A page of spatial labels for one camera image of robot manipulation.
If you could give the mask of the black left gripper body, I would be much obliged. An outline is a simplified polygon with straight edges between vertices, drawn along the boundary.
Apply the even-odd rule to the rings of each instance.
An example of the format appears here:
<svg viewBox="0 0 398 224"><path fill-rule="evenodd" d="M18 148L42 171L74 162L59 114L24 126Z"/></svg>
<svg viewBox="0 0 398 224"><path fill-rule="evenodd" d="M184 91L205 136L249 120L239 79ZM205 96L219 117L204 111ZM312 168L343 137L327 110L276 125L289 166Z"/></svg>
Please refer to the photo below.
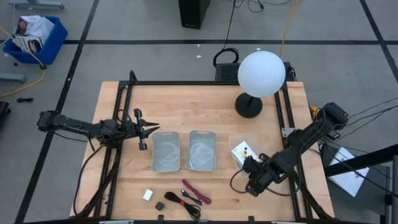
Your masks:
<svg viewBox="0 0 398 224"><path fill-rule="evenodd" d="M145 143L144 137L144 128L141 125L142 112L140 109L134 109L134 117L136 118L136 122L132 122L131 117L127 115L127 120L125 122L126 132L124 134L125 139L131 139L138 137L139 138L139 150L145 151L147 150L147 144Z"/></svg>

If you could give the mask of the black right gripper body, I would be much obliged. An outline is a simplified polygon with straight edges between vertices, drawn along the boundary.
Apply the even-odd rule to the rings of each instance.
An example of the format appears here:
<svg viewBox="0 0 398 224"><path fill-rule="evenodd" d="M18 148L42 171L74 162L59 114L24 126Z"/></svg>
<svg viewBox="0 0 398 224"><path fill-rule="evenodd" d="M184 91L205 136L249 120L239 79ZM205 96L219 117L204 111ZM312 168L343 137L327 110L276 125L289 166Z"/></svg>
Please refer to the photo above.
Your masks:
<svg viewBox="0 0 398 224"><path fill-rule="evenodd" d="M244 160L243 171L249 174L249 180L245 186L245 191L254 197L263 193L272 183L271 173L266 170L270 157L260 154L258 159L252 156Z"/></svg>

